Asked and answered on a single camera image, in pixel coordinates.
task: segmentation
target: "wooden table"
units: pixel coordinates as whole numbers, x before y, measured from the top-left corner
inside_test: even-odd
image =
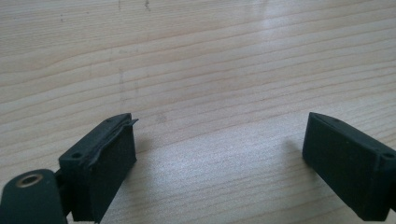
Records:
[[[4,0],[0,187],[132,113],[103,223],[361,223],[302,160],[305,125],[396,148],[395,65],[394,0]]]

